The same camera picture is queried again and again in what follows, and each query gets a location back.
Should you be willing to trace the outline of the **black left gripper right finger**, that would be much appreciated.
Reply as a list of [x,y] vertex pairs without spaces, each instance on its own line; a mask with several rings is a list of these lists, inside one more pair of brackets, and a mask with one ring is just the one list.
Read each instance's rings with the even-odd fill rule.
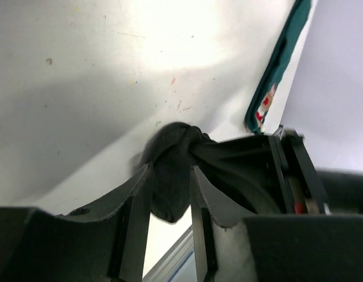
[[190,173],[198,281],[363,281],[363,215],[255,215]]

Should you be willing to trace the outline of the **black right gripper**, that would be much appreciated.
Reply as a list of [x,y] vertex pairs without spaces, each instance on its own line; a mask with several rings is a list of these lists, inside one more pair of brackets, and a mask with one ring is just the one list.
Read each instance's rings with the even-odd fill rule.
[[279,182],[264,174],[275,173],[275,144],[290,213],[328,214],[327,193],[304,146],[303,135],[294,129],[279,126],[272,136],[193,145],[193,163],[204,170],[216,188],[249,211],[281,214],[283,196]]

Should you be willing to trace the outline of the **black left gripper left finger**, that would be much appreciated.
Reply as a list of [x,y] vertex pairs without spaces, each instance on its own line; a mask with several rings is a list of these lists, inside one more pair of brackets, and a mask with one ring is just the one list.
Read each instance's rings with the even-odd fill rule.
[[67,215],[0,207],[0,281],[141,281],[153,166]]

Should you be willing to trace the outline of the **black sock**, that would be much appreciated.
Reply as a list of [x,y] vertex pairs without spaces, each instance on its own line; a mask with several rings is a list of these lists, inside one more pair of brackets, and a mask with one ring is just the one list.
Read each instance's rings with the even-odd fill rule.
[[190,154],[193,145],[211,142],[197,126],[173,122],[163,126],[144,147],[133,171],[151,163],[154,185],[151,212],[160,220],[176,223],[190,205],[190,168],[198,161]]

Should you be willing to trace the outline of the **teal christmas sock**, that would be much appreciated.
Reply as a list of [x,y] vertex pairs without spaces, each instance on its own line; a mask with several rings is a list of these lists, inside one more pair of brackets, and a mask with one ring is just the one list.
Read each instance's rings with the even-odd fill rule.
[[265,72],[244,117],[244,125],[255,135],[262,134],[265,117],[286,71],[298,38],[308,20],[311,1],[295,1],[283,26]]

